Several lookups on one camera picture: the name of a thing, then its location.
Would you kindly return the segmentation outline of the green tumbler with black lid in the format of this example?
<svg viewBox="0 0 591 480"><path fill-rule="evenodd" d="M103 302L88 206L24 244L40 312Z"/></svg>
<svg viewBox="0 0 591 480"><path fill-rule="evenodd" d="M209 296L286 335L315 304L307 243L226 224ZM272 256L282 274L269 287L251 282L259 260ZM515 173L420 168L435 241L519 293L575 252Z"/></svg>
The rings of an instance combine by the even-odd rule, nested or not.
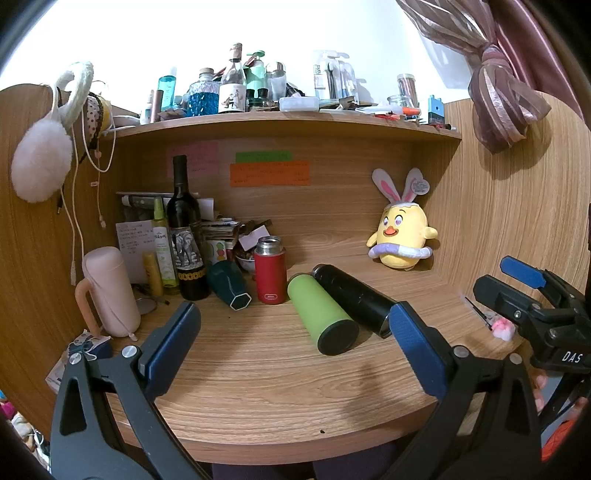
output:
<svg viewBox="0 0 591 480"><path fill-rule="evenodd" d="M318 352L339 355L358 340L360 326L310 274L291 277L287 295Z"/></svg>

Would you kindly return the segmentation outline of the dark green hexagonal cup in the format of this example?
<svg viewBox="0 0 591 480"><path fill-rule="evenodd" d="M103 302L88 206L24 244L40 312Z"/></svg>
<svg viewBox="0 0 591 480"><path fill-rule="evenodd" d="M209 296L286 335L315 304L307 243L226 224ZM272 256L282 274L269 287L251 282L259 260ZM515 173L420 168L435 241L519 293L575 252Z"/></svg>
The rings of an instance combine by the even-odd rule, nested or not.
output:
<svg viewBox="0 0 591 480"><path fill-rule="evenodd" d="M247 292L245 278L235 263L219 261L207 269L213 293L233 311L249 307L252 297Z"/></svg>

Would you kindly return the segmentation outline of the blue white packet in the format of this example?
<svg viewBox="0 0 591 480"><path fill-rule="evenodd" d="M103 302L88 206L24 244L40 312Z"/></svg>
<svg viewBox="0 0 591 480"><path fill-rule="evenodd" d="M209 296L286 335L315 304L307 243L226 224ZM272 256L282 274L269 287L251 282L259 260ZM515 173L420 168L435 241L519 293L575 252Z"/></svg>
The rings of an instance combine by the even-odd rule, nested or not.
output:
<svg viewBox="0 0 591 480"><path fill-rule="evenodd" d="M72 340L58 361L45 377L49 388L57 394L64 376L65 368L72 361L85 358L88 361L110 358L112 355L111 337L94 336L88 330L84 330Z"/></svg>

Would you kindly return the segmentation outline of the yellow chick plush toy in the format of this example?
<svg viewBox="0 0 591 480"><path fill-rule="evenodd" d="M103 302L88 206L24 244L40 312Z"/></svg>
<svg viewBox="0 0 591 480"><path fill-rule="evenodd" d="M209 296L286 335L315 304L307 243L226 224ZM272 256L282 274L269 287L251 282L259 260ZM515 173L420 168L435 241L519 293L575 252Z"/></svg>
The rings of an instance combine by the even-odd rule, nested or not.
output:
<svg viewBox="0 0 591 480"><path fill-rule="evenodd" d="M377 230L367 240L368 255L391 269L412 270L421 260L432 256L433 250L427 241L439 236L429 225L423 208L415 202L418 196L429 193L430 184L419 168L408 172L401 194L384 169L375 169L372 181L389 203L381 214Z"/></svg>

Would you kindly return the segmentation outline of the black thermos flask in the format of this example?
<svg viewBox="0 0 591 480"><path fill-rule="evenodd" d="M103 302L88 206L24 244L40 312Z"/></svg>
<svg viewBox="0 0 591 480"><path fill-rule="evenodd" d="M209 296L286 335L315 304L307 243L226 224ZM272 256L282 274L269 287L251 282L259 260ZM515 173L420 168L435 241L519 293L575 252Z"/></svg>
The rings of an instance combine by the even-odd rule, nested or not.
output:
<svg viewBox="0 0 591 480"><path fill-rule="evenodd" d="M318 264L311 275L356 323L381 338L391 336L389 315L396 301L329 264Z"/></svg>

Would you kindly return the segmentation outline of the yellow tube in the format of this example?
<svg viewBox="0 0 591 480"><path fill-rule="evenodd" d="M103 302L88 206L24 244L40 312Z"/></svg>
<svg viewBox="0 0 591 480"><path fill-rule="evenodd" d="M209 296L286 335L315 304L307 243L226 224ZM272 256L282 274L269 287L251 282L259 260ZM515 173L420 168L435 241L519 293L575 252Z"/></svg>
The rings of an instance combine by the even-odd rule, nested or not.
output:
<svg viewBox="0 0 591 480"><path fill-rule="evenodd" d="M142 253L142 264L152 296L162 297L164 294L164 287L155 253L152 251L144 251Z"/></svg>

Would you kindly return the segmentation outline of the white handwritten note paper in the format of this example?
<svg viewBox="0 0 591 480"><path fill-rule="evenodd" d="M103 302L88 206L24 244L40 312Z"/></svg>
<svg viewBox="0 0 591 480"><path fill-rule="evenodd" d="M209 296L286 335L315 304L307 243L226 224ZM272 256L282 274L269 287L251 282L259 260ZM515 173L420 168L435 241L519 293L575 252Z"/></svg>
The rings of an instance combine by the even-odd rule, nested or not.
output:
<svg viewBox="0 0 591 480"><path fill-rule="evenodd" d="M154 236L151 220L120 222L115 224L118 248L132 284L147 284L143 266L144 252L154 251Z"/></svg>

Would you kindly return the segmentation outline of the green spray bottle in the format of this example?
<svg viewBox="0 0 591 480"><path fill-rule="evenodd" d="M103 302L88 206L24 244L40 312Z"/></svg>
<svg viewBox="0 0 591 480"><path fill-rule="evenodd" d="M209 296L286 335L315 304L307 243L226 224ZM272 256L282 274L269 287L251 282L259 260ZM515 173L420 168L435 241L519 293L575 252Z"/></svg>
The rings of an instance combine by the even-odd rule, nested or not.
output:
<svg viewBox="0 0 591 480"><path fill-rule="evenodd" d="M161 197L154 199L152 232L154 236L155 255L163 286L168 289L176 288L178 282L170 250L168 225Z"/></svg>

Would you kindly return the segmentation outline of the white snack bowl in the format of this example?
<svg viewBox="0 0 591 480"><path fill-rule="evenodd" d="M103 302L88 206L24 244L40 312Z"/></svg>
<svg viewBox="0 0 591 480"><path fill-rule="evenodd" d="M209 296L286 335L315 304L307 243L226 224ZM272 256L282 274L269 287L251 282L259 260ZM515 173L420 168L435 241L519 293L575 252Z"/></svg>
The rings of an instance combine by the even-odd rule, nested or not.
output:
<svg viewBox="0 0 591 480"><path fill-rule="evenodd" d="M238 263L238 266L246 273L249 273L250 275L256 273L256 262L254 262L252 253L236 251L235 260Z"/></svg>

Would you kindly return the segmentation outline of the white card tag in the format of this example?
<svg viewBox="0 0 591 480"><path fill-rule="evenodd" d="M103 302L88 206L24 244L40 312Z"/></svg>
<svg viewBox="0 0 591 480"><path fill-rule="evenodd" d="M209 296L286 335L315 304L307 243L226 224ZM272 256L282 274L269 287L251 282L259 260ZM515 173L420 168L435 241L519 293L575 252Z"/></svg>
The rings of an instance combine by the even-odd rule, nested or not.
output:
<svg viewBox="0 0 591 480"><path fill-rule="evenodd" d="M266 225L262 225L253 229L252 232L240 235L238 237L238 243L242 246L242 250L247 252L256 247L257 242L260 238L269 236L270 232L267 230Z"/></svg>

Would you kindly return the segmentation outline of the white fluffy bunny headband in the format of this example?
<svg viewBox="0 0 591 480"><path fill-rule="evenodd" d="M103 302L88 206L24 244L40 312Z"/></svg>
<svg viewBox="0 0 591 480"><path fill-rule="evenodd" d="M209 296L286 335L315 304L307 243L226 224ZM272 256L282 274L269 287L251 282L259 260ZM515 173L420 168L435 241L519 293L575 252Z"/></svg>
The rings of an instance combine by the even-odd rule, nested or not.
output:
<svg viewBox="0 0 591 480"><path fill-rule="evenodd" d="M44 202L63 186L70 171L74 125L90 93L93 64L77 62L56 80L49 112L19 142L11 164L16 195L29 203Z"/></svg>

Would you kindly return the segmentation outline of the pink sticky note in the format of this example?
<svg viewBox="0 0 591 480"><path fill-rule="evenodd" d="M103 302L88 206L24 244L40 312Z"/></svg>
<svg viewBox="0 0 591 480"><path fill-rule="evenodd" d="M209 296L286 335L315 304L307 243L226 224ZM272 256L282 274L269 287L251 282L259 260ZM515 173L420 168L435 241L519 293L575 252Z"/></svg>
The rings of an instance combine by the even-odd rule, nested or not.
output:
<svg viewBox="0 0 591 480"><path fill-rule="evenodd" d="M173 145L166 150L167 177L173 178L174 156L185 155L187 173L190 178L217 175L219 173L218 142L197 141L190 144Z"/></svg>

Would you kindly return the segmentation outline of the green sticky note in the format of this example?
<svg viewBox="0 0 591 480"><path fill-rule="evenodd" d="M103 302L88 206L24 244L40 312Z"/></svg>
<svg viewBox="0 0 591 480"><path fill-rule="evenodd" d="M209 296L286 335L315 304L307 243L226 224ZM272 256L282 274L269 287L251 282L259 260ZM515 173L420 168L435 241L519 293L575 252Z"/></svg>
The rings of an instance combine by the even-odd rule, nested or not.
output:
<svg viewBox="0 0 591 480"><path fill-rule="evenodd" d="M242 151L235 153L235 163L286 162L293 160L287 150Z"/></svg>

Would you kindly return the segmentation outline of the teal tumbler on shelf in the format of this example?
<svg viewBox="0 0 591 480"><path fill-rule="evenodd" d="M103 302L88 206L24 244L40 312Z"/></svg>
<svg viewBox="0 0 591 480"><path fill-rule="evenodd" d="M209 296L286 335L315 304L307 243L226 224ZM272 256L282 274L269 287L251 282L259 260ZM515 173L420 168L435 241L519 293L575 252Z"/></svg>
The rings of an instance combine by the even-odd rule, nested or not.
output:
<svg viewBox="0 0 591 480"><path fill-rule="evenodd" d="M163 75L158 79L158 89L162 92L160 110L165 111L174 105L174 92L176 76L174 74Z"/></svg>

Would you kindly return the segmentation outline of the clear liquor bottle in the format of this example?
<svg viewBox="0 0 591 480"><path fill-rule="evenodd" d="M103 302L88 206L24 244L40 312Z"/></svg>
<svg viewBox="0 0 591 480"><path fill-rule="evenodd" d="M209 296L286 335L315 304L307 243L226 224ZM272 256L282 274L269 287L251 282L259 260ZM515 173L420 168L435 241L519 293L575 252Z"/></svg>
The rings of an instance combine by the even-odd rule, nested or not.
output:
<svg viewBox="0 0 591 480"><path fill-rule="evenodd" d="M246 78L242 67L242 43L235 43L229 50L229 63L221 77L221 86L218 90L218 112L245 111Z"/></svg>

